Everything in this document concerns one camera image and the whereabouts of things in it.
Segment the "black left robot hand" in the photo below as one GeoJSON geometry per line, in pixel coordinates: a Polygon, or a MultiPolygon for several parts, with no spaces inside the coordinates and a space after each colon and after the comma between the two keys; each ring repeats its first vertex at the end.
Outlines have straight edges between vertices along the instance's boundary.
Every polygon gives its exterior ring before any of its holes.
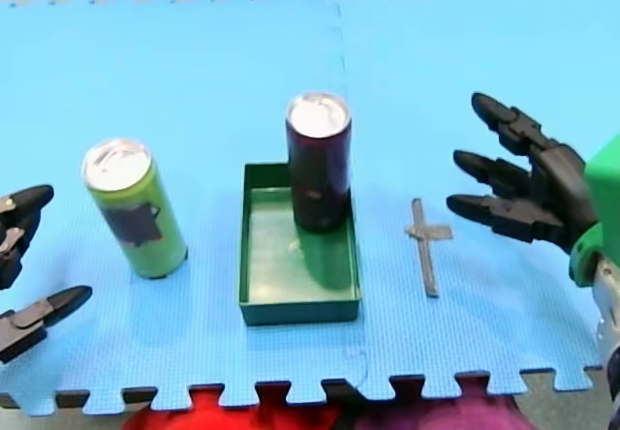
{"type": "MultiPolygon", "coordinates": [[[[1,289],[9,289],[22,270],[41,221],[42,209],[54,197],[53,187],[37,185],[1,198],[1,289]]],[[[46,339],[47,329],[73,314],[92,295],[74,286],[1,314],[1,362],[7,364],[46,339]]]]}

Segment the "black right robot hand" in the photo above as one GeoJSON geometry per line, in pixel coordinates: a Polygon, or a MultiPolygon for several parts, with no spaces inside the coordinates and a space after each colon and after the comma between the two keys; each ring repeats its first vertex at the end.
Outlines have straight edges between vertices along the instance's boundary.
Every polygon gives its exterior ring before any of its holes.
{"type": "Polygon", "coordinates": [[[456,165],[492,194],[451,195],[448,209],[497,234],[528,243],[546,241],[568,254],[598,222],[584,179],[585,162],[571,146],[546,136],[541,124],[519,108],[480,92],[472,95],[471,104],[502,146],[527,158],[530,168],[456,150],[456,165]]]}

